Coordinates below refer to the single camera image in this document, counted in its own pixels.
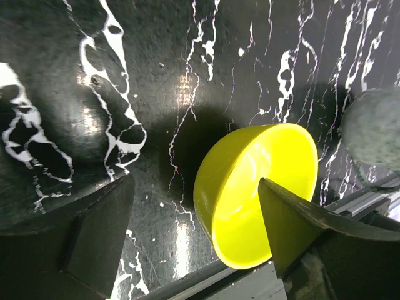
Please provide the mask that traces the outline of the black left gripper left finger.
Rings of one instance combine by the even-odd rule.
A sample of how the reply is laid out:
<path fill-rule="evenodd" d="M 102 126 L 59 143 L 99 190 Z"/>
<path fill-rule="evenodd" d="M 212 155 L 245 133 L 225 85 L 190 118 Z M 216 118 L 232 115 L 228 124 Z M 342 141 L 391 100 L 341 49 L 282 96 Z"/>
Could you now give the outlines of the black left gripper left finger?
<path fill-rule="evenodd" d="M 128 227 L 132 175 L 1 230 L 1 299 L 110 298 Z"/>

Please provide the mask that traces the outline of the grey ceramic mug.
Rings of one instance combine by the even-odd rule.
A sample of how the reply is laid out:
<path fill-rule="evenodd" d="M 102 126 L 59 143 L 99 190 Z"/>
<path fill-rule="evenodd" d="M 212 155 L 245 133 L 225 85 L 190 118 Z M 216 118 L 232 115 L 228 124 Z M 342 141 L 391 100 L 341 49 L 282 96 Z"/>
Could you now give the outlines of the grey ceramic mug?
<path fill-rule="evenodd" d="M 364 187 L 382 194 L 399 190 L 399 186 L 374 184 L 362 168 L 368 164 L 399 174 L 398 86 L 367 89 L 357 95 L 342 116 L 340 136 Z"/>

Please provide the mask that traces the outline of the yellow plastic bowl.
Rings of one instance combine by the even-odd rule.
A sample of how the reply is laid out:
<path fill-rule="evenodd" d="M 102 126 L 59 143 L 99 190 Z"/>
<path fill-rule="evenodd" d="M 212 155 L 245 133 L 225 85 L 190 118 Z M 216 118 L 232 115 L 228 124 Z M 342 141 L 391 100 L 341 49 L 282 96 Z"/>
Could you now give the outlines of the yellow plastic bowl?
<path fill-rule="evenodd" d="M 258 195 L 262 178 L 312 200 L 318 151 L 304 127 L 282 123 L 237 129 L 203 159 L 194 182 L 194 208 L 218 258 L 230 268 L 254 268 L 272 257 Z"/>

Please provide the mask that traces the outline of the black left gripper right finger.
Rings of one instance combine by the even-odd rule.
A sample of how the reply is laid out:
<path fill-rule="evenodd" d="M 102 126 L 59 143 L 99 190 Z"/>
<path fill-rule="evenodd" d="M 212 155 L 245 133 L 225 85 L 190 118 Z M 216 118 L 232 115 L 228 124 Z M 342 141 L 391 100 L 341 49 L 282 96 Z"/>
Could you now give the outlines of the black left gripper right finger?
<path fill-rule="evenodd" d="M 398 299 L 399 223 L 360 221 L 309 202 L 270 179 L 258 186 L 276 275 L 288 299 Z"/>

